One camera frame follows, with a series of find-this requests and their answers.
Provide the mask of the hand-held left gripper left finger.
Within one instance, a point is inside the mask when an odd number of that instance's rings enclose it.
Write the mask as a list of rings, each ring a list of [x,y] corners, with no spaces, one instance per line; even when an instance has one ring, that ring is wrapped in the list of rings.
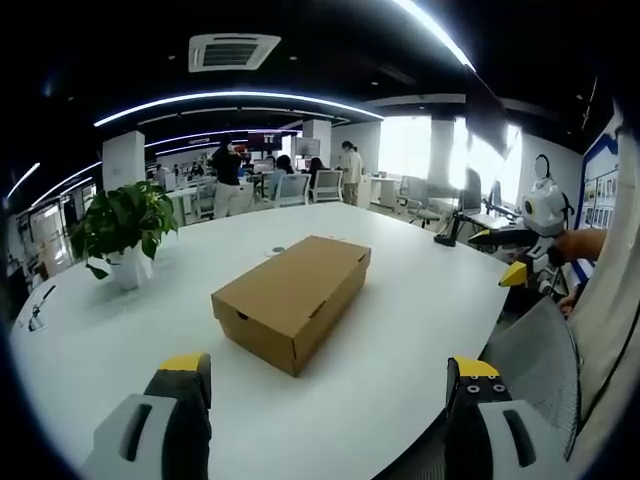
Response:
[[[95,429],[84,479],[206,479],[212,427],[211,357],[172,357],[141,394]]]

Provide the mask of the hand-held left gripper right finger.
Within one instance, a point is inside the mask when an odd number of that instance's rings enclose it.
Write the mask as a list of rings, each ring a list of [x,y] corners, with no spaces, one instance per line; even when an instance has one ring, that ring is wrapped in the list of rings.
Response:
[[[444,464],[447,479],[566,477],[555,429],[493,366],[461,356],[447,363]]]

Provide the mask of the person's right hand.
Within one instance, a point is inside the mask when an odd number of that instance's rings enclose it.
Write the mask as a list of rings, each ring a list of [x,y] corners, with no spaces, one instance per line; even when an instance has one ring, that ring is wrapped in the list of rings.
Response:
[[[548,250],[549,260],[554,266],[579,259],[597,261],[606,236],[606,229],[566,230],[555,238]]]

